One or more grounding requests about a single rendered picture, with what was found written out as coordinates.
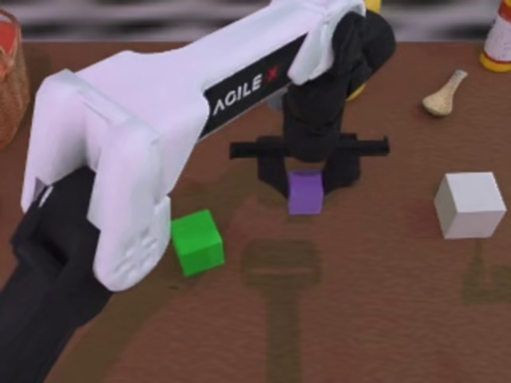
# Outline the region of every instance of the green block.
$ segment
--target green block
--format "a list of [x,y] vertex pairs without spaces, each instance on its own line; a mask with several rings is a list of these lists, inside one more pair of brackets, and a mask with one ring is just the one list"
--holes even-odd
[[171,233],[184,276],[224,264],[224,241],[209,210],[174,219]]

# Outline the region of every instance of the white robot link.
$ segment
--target white robot link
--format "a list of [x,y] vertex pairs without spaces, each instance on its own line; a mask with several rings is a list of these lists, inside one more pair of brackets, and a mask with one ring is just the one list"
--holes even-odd
[[22,209],[82,166],[95,171],[88,220],[99,231],[97,280],[142,280],[170,241],[173,190],[195,144],[253,105],[320,76],[331,39],[363,0],[273,0],[184,48],[125,51],[38,90]]

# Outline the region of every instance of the wooden table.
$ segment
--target wooden table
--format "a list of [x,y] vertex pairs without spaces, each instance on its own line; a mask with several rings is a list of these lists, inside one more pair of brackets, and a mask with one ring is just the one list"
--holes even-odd
[[[165,43],[26,45],[34,87],[122,49]],[[345,131],[388,135],[388,158],[363,161],[359,184],[324,213],[290,218],[256,181],[255,161],[228,159],[232,140],[280,129],[258,107],[200,143],[173,192],[173,216],[211,209],[227,262],[180,277],[172,249],[137,287],[81,330],[49,383],[502,383],[511,381],[511,220],[485,241],[445,241],[433,197],[446,172],[493,171],[511,200],[511,74],[477,61],[479,45],[401,44],[349,104]],[[454,114],[420,100],[461,68]],[[20,220],[27,119],[0,152],[0,282]],[[303,280],[254,268],[301,267]]]

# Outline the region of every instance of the purple block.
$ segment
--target purple block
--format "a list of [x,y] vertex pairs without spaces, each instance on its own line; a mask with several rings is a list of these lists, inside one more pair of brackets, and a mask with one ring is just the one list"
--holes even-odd
[[287,173],[290,215],[320,214],[323,209],[323,178],[320,170],[298,170]]

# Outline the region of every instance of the block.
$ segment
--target block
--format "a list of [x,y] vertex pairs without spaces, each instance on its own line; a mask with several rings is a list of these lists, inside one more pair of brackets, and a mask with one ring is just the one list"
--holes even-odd
[[492,172],[447,173],[434,206],[445,239],[489,238],[506,212]]
[[290,215],[315,215],[323,209],[323,178],[320,170],[298,170],[287,173]]
[[174,219],[171,230],[184,276],[224,264],[224,242],[209,210]]

